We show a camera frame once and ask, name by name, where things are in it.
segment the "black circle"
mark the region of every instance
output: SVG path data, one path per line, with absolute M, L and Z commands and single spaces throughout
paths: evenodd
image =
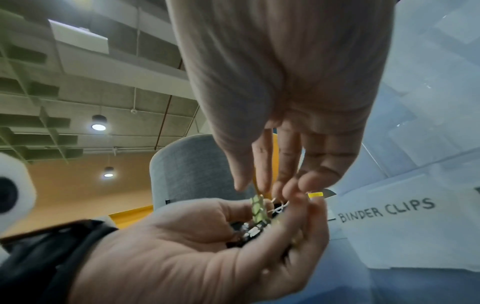
M 0 177 L 0 214 L 9 212 L 15 207 L 18 198 L 17 185 L 7 177 Z

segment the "orange wall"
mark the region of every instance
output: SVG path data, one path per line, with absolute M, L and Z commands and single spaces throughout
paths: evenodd
M 149 163 L 153 153 L 110 157 L 115 178 L 102 180 L 106 155 L 78 160 L 38 162 L 28 166 L 37 190 L 32 212 L 3 236 L 84 218 L 94 218 L 152 204 Z

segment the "person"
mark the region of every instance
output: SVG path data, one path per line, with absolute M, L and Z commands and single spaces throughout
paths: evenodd
M 235 188 L 244 189 L 255 172 L 260 191 L 272 187 L 273 197 L 290 204 L 257 239 L 229 249 L 229 222 L 251 218 L 249 202 L 163 207 L 102 233 L 76 267 L 64 267 L 74 275 L 58 302 L 248 303 L 301 290 L 329 240 L 325 202 L 305 193 L 337 182 L 359 152 L 394 4 L 167 0 L 193 91 Z M 272 128 L 280 149 L 273 186 Z M 303 240 L 282 259 L 299 230 Z

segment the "black sleeve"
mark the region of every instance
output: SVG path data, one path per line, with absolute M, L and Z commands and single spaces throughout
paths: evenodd
M 2 299 L 6 303 L 65 303 L 85 256 L 115 230 L 101 221 L 84 220 L 17 244 L 0 267 Z

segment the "green ceiling grid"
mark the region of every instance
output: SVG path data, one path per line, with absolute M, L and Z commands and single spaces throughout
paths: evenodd
M 0 55 L 15 79 L 0 78 L 0 91 L 28 97 L 39 116 L 0 114 L 0 152 L 19 158 L 24 162 L 36 160 L 79 158 L 83 149 L 67 149 L 65 145 L 75 145 L 75 135 L 59 135 L 56 128 L 68 128 L 70 119 L 49 117 L 40 98 L 58 98 L 59 87 L 30 81 L 28 73 L 19 62 L 43 64 L 47 56 L 43 53 L 11 45 L 6 36 L 0 33 Z M 10 128 L 42 128 L 47 134 L 15 134 Z

